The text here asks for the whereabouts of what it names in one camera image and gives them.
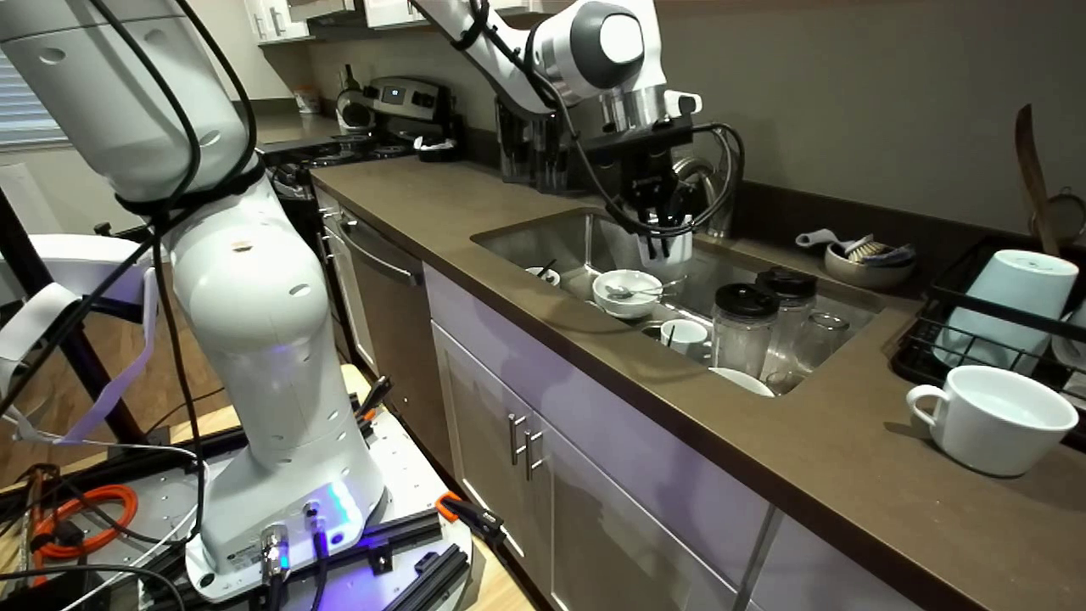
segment mug handle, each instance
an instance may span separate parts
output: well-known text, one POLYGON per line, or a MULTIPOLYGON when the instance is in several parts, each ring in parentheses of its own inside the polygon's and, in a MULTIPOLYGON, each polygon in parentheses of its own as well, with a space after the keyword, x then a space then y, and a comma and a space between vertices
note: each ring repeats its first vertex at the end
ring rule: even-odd
POLYGON ((933 400, 952 400, 952 392, 944 390, 944 387, 933 387, 933 382, 920 382, 920 387, 913 387, 911 392, 907 392, 907 400, 911 400, 911 410, 926 425, 926 427, 933 427, 936 425, 936 417, 933 414, 926 414, 920 405, 926 400, 926 398, 933 398, 933 400))

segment window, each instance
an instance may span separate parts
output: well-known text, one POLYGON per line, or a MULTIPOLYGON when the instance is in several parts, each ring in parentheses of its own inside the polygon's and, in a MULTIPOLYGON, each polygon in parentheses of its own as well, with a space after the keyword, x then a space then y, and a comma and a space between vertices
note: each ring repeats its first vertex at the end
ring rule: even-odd
POLYGON ((15 65, 0 53, 0 147, 56 140, 66 140, 66 131, 15 71, 15 65))

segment dish rack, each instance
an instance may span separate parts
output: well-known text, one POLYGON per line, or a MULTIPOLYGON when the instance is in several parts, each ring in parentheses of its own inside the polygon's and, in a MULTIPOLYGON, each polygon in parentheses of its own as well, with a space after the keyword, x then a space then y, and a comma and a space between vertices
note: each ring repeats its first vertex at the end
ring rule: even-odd
MULTIPOLYGON (((1065 342, 1083 342, 1086 345, 1086 330, 1083 324, 1068 324, 1065 320, 1041 320, 1023 308, 1010 308, 997 301, 984 301, 984 299, 972 299, 964 294, 972 289, 972 280, 980 274, 980 269, 989 263, 989 259, 1003 246, 1028 246, 1038 251, 1038 245, 1032 241, 1013 241, 1013 237, 989 237, 977 246, 972 246, 956 263, 952 263, 929 289, 926 299, 913 320, 913 324, 902 332, 896 351, 894 351, 894 368, 913 382, 944 382, 952 367, 961 362, 980 362, 974 358, 974 345, 997 345, 1010 358, 997 362, 1004 368, 1020 368, 1059 392, 1065 392, 1080 414, 1086 410, 1086 362, 1080 367, 1065 367, 1055 358, 1054 351, 1054 340, 1065 340, 1065 342), (1048 332, 1048 342, 1041 342, 1038 351, 1026 351, 994 340, 980 340, 972 337, 956 324, 952 324, 952 312, 954 308, 974 308, 1004 321, 1020 321, 1020 324, 1032 324, 1048 332)), ((1077 312, 1080 301, 1086 299, 1086 251, 1083 246, 1065 246, 1062 259, 1080 263, 1080 280, 1065 301, 1065 312, 1077 312)), ((1086 451, 1086 414, 1080 417, 1080 427, 1072 427, 1062 439, 1068 446, 1086 451)))

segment kitchen counter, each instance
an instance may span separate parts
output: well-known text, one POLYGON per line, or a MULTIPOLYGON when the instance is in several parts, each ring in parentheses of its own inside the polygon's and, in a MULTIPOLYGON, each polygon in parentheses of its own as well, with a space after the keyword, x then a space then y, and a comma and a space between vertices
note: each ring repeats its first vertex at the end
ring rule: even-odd
POLYGON ((418 160, 316 178, 918 605, 1083 608, 1086 453, 1059 446, 1032 474, 989 477, 933 451, 911 420, 911 380, 888 368, 911 301, 887 299, 815 375, 762 400, 471 241, 590 200, 418 160))

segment stainless steel sink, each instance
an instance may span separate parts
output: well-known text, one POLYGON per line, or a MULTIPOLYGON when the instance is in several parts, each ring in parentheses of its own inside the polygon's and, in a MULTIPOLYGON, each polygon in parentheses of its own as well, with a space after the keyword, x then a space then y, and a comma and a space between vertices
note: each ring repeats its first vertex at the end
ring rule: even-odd
MULTIPOLYGON (((516 269, 524 269, 529 274, 539 269, 550 269, 548 277, 553 277, 565 290, 569 290, 585 301, 594 301, 590 280, 601 271, 612 271, 612 269, 651 271, 657 277, 667 280, 667 294, 662 294, 662 304, 657 308, 657 314, 640 320, 634 324, 657 340, 660 340, 660 324, 676 314, 685 314, 685 320, 709 324, 712 321, 712 294, 721 286, 754 280, 764 269, 771 269, 767 262, 726 251, 726 246, 700 241, 700 237, 692 245, 691 262, 662 263, 644 255, 641 237, 620 231, 612 216, 594 215, 594 210, 569 210, 569 215, 477 234, 477 245, 489 246, 494 255, 512 262, 516 269)), ((850 324, 844 330, 844 342, 850 342, 850 337, 872 320, 877 301, 865 294, 857 294, 850 289, 822 280, 815 308, 838 314, 850 324)), ((709 367, 709 351, 712 351, 709 345, 697 350, 692 358, 709 367)))

